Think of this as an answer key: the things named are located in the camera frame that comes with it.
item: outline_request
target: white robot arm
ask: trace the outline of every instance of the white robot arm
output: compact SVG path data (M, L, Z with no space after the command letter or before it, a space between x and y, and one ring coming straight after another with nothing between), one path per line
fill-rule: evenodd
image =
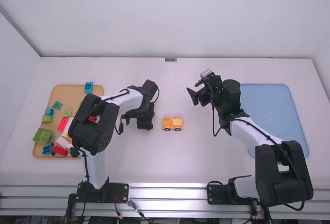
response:
M69 128L73 146L86 158L84 182L88 181L94 189L99 190L108 180L104 150L110 143L114 129L117 130L117 117L126 120L137 118L139 129L152 129L154 103L151 99L157 90L157 85L147 80L142 87L130 86L114 95L98 97L89 94L84 98ZM90 116L97 116L98 122L89 120ZM119 134L122 133L122 122L120 126Z
M218 112L221 129L243 142L255 155L256 175L239 176L229 179L227 185L218 185L215 187L220 189L218 196L224 193L234 204L241 198L260 199L266 207L302 201L299 209L289 206L301 210L304 201L313 197L313 188L300 144L274 137L252 121L241 109L239 82L233 79L222 81L211 70L200 76L195 87L203 84L203 88L198 92L187 88L193 104L206 106L210 103L213 111ZM278 164L289 166L289 170L279 171ZM214 195L207 190L208 198ZM209 204L224 202L227 203L218 199L209 201Z

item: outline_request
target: white table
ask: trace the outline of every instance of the white table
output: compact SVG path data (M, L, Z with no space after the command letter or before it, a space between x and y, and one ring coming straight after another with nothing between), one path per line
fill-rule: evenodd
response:
M0 199L0 214L64 215L67 196L76 191L83 177L80 160L32 156L32 138L54 86L92 81L103 85L107 95L150 79L160 88L154 129L137 130L132 121L123 135L113 135L106 149L110 181L128 182L132 186L129 196L137 199L146 216L248 217L247 206L210 206L206 202L207 182L254 174L254 159L246 147L224 131L214 138L211 107L193 106L186 91L208 68L222 79L289 86L310 148L306 160L315 197L301 213L273 207L272 217L330 219L330 203L326 202L330 200L330 104L319 77L310 59L262 58L178 58L177 62L164 58L42 59L0 164L0 194L5 196ZM164 132L164 116L183 117L184 129ZM76 214L81 208L76 205ZM113 204L87 204L87 208L86 215L116 215ZM124 216L136 216L127 206L120 208Z

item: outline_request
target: white lego brick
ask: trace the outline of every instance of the white lego brick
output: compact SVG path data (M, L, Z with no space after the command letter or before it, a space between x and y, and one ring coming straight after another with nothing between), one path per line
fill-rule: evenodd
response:
M56 140L56 143L59 144L61 147L63 147L64 149L67 149L70 147L70 143L65 140L62 136L58 137Z
M70 118L69 118L69 121L68 121L68 123L67 123L67 125L65 126L65 129L63 130L62 136L63 136L64 138L67 137L67 134L68 134L68 131L69 131L69 127L70 127L70 125L71 125L71 123L72 123L72 120L73 120L73 117L70 117Z

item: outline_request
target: light blue mat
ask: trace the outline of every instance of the light blue mat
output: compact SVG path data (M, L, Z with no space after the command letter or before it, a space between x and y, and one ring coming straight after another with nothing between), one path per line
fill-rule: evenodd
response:
M278 138L299 142L305 157L309 155L309 147L288 86L242 84L241 104L256 124Z

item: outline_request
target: tabletop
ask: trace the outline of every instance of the tabletop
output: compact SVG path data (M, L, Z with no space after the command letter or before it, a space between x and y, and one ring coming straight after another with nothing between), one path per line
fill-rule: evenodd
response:
M330 149L330 104L312 60L272 58L178 58L177 62L164 58L43 58L1 161L0 184L74 186L82 180L81 160L36 159L32 155L32 138L54 86L94 82L104 87L105 95L111 95L130 85L141 86L146 79L160 89L154 129L138 130L131 121L121 136L113 135L106 149L111 182L193 185L254 174L254 159L244 144L224 131L214 138L211 107L192 104L186 87L193 88L205 69L240 83L286 84L309 145L306 161L314 188L330 188L330 167L323 166ZM163 131L165 116L182 117L184 129Z

